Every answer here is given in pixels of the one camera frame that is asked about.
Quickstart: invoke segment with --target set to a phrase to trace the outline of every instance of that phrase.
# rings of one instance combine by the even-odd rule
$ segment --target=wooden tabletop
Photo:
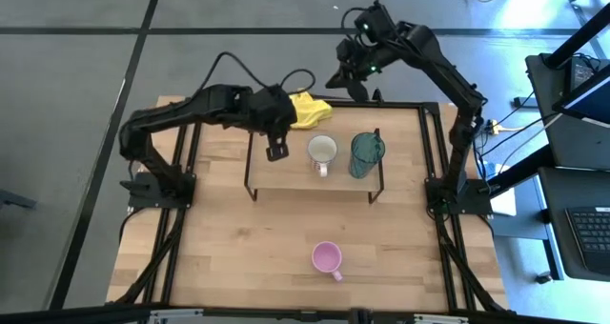
[[[161,96],[157,105],[180,99]],[[441,105],[445,138],[456,112],[455,107]],[[320,127],[332,126],[333,134],[341,137],[380,129],[386,144],[385,191],[377,202],[369,205],[363,191],[273,188],[260,190],[253,202],[243,186],[248,133],[204,125],[194,168],[195,200],[187,212],[173,280],[173,305],[447,310],[437,234],[424,211],[426,167],[417,111],[335,108],[334,116],[326,120]],[[428,122],[432,128],[432,118]],[[434,130],[431,132],[436,172],[441,174]],[[168,160],[176,133],[176,129],[168,130],[153,138]],[[298,144],[291,143],[300,134],[307,133],[289,132],[291,156],[287,160],[302,165],[303,153]],[[343,145],[340,142],[339,148],[345,148]],[[183,163],[188,148],[187,144]],[[263,144],[256,148],[263,149]],[[473,158],[467,172],[476,175]],[[127,224],[109,300],[122,295],[148,263],[158,218],[159,210],[146,210]],[[460,220],[471,269],[494,299],[506,306],[489,228],[475,216],[462,215]],[[312,248],[325,240],[334,241],[343,252],[341,283],[312,266]],[[159,275],[154,299],[160,296],[164,266]],[[458,304],[463,307],[455,266],[454,279]]]

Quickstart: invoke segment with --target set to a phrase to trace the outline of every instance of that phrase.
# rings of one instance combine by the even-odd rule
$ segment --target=green glass
[[[385,143],[375,133],[364,132],[352,139],[350,174],[355,178],[365,177],[385,154]]]

